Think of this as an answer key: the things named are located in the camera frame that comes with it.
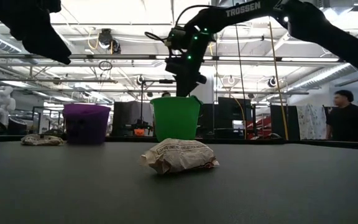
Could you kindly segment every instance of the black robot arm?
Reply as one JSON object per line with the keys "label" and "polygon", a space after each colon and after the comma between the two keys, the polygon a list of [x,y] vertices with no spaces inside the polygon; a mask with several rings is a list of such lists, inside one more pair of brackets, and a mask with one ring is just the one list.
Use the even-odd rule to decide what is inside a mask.
{"label": "black robot arm", "polygon": [[[358,68],[358,39],[332,25],[323,12],[299,0],[256,0],[229,8],[211,6],[192,18],[184,27],[171,29],[165,45],[170,56],[166,71],[177,80],[177,96],[186,96],[206,79],[199,73],[213,34],[229,25],[271,16],[291,36],[314,42]],[[178,50],[181,55],[173,55]]]}

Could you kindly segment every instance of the table surface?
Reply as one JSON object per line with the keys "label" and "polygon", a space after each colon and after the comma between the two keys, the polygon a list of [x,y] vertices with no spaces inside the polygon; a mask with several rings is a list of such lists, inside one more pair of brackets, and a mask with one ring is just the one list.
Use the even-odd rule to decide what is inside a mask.
{"label": "table surface", "polygon": [[212,144],[220,167],[161,176],[153,145],[0,142],[0,223],[358,223],[358,150]]}

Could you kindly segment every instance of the orange object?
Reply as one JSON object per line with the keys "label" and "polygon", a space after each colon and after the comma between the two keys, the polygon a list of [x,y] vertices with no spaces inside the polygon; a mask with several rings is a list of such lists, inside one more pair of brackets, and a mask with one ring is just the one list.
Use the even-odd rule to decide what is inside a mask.
{"label": "orange object", "polygon": [[137,137],[144,136],[144,129],[135,129],[135,136]]}

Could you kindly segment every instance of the paper wrapper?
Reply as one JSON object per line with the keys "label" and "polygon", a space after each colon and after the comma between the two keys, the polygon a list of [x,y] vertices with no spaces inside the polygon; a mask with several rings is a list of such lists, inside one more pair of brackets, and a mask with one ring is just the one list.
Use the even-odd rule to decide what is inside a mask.
{"label": "paper wrapper", "polygon": [[140,162],[158,174],[218,166],[214,152],[199,141],[166,139],[141,155]]}
{"label": "paper wrapper", "polygon": [[28,134],[22,138],[22,145],[25,146],[60,146],[64,142],[55,136],[40,136],[38,134]]}

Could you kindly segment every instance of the person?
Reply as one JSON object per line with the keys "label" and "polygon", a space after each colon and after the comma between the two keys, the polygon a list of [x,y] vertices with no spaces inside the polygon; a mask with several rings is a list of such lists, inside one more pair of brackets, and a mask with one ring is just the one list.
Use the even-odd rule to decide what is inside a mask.
{"label": "person", "polygon": [[349,90],[335,92],[337,108],[327,115],[327,140],[358,141],[358,106],[352,104],[353,100],[353,93]]}
{"label": "person", "polygon": [[162,94],[161,94],[161,97],[170,97],[171,96],[171,93],[169,93],[168,91],[164,91]]}

